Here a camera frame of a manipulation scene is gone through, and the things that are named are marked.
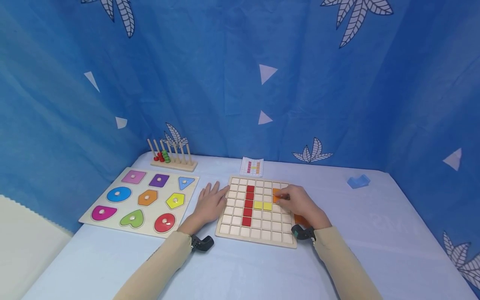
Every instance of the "green heart puzzle piece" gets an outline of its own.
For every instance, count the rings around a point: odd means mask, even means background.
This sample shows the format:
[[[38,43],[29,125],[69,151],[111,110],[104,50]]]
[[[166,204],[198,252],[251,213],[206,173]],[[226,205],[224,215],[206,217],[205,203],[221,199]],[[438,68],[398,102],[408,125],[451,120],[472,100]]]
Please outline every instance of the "green heart puzzle piece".
[[[133,211],[120,220],[121,226],[130,225],[132,228],[139,228],[144,223],[144,213],[141,209]]]

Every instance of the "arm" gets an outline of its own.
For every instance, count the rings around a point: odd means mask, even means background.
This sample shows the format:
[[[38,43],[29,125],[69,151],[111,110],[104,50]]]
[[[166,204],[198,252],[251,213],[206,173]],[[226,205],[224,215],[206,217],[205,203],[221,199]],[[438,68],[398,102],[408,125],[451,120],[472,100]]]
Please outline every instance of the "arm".
[[[174,231],[125,282],[113,300],[156,300],[192,251],[192,238]]]
[[[229,186],[218,190],[217,181],[202,189],[197,206],[163,244],[125,282],[113,300],[156,300],[192,251],[192,235],[218,218],[226,205]]]
[[[381,300],[382,296],[335,227],[315,230],[313,244],[341,300]]]
[[[282,197],[277,202],[280,206],[303,216],[315,230],[317,241],[313,246],[325,263],[341,300],[383,299],[338,230],[303,187],[289,185],[276,196]]]

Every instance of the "yellow tile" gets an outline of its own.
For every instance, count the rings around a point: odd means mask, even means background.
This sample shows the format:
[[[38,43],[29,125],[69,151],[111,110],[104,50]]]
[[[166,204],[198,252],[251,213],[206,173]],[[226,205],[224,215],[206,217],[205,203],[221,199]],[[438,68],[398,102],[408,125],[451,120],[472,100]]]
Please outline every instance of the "yellow tile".
[[[253,208],[262,209],[262,202],[260,202],[260,201],[255,201],[255,202],[253,203]]]
[[[269,202],[264,202],[264,210],[272,210],[272,204]]]

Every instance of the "blue curtain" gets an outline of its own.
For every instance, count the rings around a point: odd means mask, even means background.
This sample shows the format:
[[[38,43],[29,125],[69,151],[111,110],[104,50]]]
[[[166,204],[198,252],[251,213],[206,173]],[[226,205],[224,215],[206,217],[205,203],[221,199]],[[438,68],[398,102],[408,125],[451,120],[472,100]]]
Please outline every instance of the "blue curtain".
[[[480,2],[17,0],[0,25],[6,196],[76,231],[171,131],[200,155],[378,169],[480,295]]]

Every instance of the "white table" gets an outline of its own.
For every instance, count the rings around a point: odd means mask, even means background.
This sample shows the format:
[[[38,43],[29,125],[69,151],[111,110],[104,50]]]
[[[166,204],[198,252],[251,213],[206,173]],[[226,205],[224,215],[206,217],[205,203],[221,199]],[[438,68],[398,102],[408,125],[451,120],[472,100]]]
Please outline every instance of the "white table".
[[[240,159],[195,156],[200,182],[187,208],[194,210],[208,182],[226,185]],[[149,165],[151,153],[134,168]],[[351,176],[368,187],[353,190]],[[338,227],[386,300],[477,300],[441,246],[389,174],[373,170],[265,162],[264,178],[305,187]],[[297,249],[215,236],[216,222],[198,234],[215,245],[193,253],[165,288],[162,299],[336,299],[311,241]],[[24,300],[109,300],[164,240],[83,225]]]

